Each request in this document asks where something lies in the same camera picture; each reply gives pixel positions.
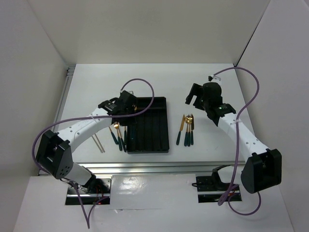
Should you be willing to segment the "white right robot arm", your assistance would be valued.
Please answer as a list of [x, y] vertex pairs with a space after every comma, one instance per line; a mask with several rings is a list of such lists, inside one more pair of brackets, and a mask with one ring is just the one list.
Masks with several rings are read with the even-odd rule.
[[282, 155], [277, 149], [270, 149], [260, 142], [253, 133], [237, 119], [236, 110], [223, 102], [221, 86], [216, 82], [203, 85], [194, 83], [186, 97], [190, 104], [206, 112], [207, 117], [223, 130], [231, 140], [239, 141], [239, 153], [245, 165], [240, 174], [240, 182], [249, 193], [256, 193], [279, 185], [282, 175]]

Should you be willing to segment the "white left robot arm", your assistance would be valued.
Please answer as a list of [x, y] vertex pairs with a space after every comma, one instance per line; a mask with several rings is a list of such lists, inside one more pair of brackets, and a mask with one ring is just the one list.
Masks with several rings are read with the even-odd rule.
[[85, 193], [92, 192], [99, 181], [84, 166], [73, 161], [72, 154], [79, 145], [114, 122], [128, 125], [135, 121], [128, 117], [136, 112], [137, 97], [122, 91], [118, 98], [106, 100], [88, 116], [58, 132], [46, 131], [39, 144], [36, 161], [55, 179], [67, 179], [78, 184]]

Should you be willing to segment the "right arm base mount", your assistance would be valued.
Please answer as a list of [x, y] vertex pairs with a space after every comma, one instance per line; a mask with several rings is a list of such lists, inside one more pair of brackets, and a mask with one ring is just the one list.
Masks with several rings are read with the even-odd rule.
[[223, 183], [219, 178], [218, 171], [230, 165], [222, 165], [212, 170], [211, 175], [197, 176], [196, 181], [191, 184], [197, 189], [199, 203], [217, 203], [219, 198], [229, 187], [229, 183]]

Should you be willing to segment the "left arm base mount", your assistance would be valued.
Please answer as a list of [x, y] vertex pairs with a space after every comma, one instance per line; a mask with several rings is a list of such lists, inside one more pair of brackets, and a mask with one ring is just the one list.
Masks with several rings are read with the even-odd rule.
[[[98, 204], [109, 205], [111, 201], [111, 185], [111, 176], [104, 176], [100, 179], [100, 181], [97, 181], [97, 183], [93, 187], [91, 187], [90, 190], [79, 185], [78, 192], [80, 194], [82, 203], [84, 205], [93, 205], [98, 200], [102, 199], [100, 202], [98, 202]], [[80, 205], [78, 194], [76, 193], [74, 187], [70, 185], [67, 189], [65, 205]]]

